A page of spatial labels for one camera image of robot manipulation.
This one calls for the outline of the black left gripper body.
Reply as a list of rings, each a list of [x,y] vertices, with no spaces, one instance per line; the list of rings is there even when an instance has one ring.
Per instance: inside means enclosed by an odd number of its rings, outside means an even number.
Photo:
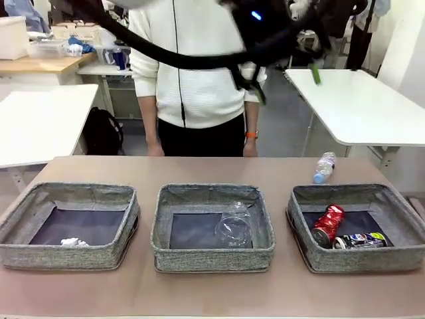
[[[295,54],[297,32],[285,1],[229,1],[229,10],[245,47],[233,53],[233,64],[273,64]]]

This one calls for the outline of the person's left hand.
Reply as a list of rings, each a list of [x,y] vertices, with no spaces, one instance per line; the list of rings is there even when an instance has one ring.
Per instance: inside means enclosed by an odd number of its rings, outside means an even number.
[[[255,158],[258,156],[256,138],[247,138],[244,144],[243,156],[246,158]]]

